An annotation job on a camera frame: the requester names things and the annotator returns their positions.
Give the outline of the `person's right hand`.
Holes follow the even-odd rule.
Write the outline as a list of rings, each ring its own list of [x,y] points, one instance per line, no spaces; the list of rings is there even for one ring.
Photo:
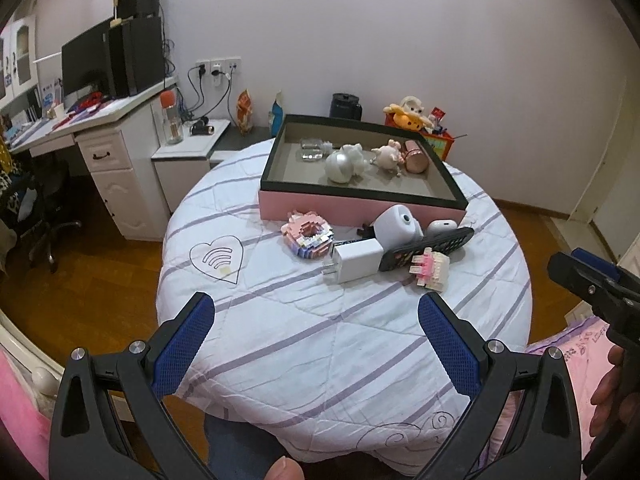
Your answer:
[[[613,346],[608,352],[608,362],[612,368],[602,377],[590,399],[590,403],[594,407],[589,425],[590,437],[595,438],[602,432],[608,416],[611,414],[617,389],[620,386],[624,356],[625,350],[619,346]]]

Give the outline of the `person's left hand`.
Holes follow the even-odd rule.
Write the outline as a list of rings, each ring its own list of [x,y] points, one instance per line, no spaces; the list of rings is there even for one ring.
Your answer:
[[[280,457],[269,468],[265,480],[304,480],[303,468],[292,458]]]

